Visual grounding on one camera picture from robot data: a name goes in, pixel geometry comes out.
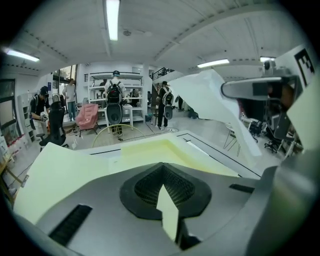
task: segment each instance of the desk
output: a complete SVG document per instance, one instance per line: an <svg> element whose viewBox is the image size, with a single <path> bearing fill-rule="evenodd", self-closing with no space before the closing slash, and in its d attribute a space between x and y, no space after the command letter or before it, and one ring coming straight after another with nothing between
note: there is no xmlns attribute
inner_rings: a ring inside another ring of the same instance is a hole
<svg viewBox="0 0 320 256"><path fill-rule="evenodd" d="M164 151L163 143L168 150ZM57 165L56 159L63 165ZM27 181L19 189L13 210L36 224L47 210L89 181L158 162L221 175L260 178L257 171L247 168L227 151L190 131L79 151L50 143L30 167Z"/></svg>
<svg viewBox="0 0 320 256"><path fill-rule="evenodd" d="M0 186L2 187L4 193L6 194L6 196L9 198L10 203L13 205L15 198L11 196L11 194L8 191L8 188L4 182L4 180L2 179L2 174L4 173L4 171L7 171L16 181L18 181L20 184L22 183L22 181L15 176L10 169L7 167L7 164L9 163L10 159L12 157L12 154L10 155L10 157L8 157L6 159L6 161L3 164L0 164Z"/></svg>

